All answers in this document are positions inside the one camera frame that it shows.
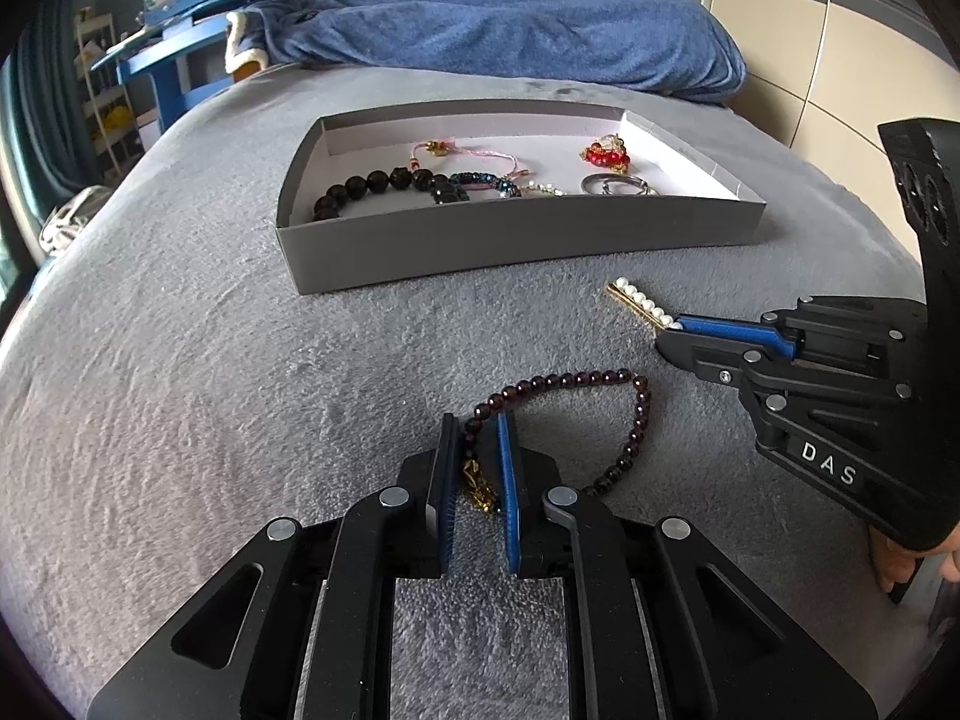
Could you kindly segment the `right hand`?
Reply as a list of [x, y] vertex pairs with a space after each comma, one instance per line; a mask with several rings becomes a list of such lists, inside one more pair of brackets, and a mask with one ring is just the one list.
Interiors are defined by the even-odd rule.
[[949, 533], [942, 543], [927, 551], [910, 551], [875, 528], [869, 528], [871, 562], [875, 582], [884, 593], [890, 593], [898, 583], [907, 583], [921, 559], [939, 557], [939, 574], [946, 582], [960, 582], [958, 551], [960, 551], [960, 525]]

